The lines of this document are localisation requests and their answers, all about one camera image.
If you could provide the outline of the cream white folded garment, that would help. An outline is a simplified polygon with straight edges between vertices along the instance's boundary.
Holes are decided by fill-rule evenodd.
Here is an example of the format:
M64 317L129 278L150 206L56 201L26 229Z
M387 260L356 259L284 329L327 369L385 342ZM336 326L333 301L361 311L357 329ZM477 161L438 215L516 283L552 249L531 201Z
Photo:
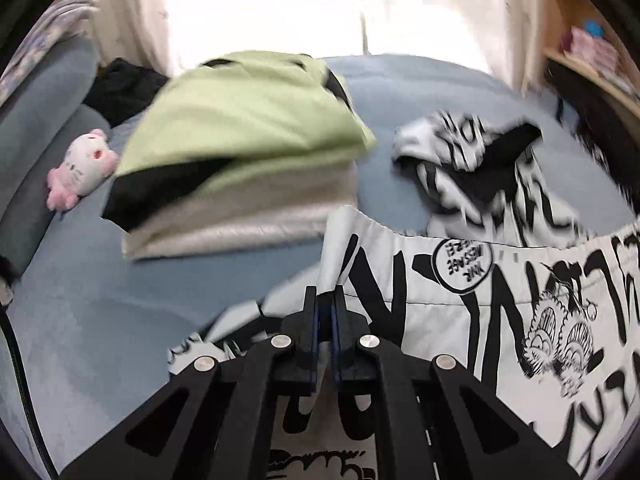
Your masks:
M219 254L310 240L336 208L356 206L357 166L288 170L189 196L122 237L130 260Z

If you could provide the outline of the black garment by curtain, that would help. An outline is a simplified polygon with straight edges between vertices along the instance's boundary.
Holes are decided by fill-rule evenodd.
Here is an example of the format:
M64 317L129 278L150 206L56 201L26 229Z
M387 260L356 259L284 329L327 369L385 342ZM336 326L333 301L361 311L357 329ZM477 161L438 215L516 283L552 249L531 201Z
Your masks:
M98 70L84 103L116 127L145 110L168 80L152 68L115 58Z

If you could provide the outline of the wooden bookshelf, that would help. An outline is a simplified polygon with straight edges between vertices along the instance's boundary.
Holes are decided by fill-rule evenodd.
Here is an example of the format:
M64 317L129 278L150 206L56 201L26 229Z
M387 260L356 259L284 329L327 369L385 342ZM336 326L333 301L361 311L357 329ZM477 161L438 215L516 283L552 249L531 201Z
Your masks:
M590 90L639 129L639 65L592 0L541 0L540 84L563 98Z

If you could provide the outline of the blue grey bed sheet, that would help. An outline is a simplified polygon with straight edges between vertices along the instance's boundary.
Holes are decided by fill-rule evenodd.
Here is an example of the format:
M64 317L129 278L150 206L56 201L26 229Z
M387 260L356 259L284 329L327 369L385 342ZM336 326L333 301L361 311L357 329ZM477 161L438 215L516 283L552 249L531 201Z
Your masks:
M332 58L352 104L378 146L359 166L362 211L397 231L423 230L430 218L416 185L392 163L395 130L434 110L488 122L526 118L539 125L536 154L549 188L600 234L634 211L608 174L554 117L550 99L533 101L459 65L378 55ZM99 188L52 221L17 285L9 317L43 439L65 467L159 389L167 351L224 308L264 296L318 261L318 240L257 252L132 262L116 226L101 212Z

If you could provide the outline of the floral patterned quilt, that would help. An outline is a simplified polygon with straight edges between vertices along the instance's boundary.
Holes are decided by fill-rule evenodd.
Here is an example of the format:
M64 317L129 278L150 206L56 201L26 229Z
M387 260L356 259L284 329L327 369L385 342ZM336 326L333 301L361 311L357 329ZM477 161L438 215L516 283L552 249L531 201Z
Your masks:
M81 35L84 21L99 11L99 0L56 0L44 12L10 59L1 76L1 104L26 80L60 41Z

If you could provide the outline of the pink white plush cat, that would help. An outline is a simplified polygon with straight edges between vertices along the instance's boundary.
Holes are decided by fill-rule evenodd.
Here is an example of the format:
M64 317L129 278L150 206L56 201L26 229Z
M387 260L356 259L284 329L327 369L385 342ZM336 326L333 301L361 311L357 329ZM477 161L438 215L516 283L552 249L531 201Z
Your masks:
M68 211L114 174L119 156L110 149L107 135L93 129L78 136L68 147L60 166L47 175L47 207Z

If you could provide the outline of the light green folded garment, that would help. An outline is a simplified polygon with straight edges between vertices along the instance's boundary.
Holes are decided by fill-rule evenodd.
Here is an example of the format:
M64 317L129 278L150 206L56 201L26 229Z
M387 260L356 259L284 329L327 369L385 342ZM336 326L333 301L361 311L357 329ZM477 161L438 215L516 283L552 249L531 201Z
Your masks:
M375 144L325 62L227 54L157 93L122 152L102 217L130 233L184 198L354 162Z

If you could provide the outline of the white black graffiti print jacket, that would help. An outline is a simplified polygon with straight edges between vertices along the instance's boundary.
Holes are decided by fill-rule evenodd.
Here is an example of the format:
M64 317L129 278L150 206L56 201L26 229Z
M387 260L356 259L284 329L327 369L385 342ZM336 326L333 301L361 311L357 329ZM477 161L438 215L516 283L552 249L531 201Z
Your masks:
M453 356L579 477L614 474L639 427L639 227L584 228L547 188L540 136L444 110L400 127L393 161L433 208L426 234L337 209L319 263L224 310L171 349L169 373L239 358L307 286L341 287L375 336L415 358Z

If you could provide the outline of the black white patterned clothes pile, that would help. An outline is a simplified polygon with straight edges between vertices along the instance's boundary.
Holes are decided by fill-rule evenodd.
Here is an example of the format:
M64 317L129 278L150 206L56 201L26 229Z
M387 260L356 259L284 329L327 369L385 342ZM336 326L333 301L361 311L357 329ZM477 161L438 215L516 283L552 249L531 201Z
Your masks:
M639 119L624 113L602 88L555 60L548 60L544 78L560 98L576 110L575 134L591 156L639 213Z

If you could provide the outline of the white floral curtain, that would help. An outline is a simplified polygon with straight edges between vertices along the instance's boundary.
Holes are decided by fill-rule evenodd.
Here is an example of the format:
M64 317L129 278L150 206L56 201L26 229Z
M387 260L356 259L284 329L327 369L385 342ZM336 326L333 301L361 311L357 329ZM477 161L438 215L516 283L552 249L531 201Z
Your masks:
M518 91L541 75L544 0L98 0L103 62L176 76L245 50L315 58L406 54L480 70Z

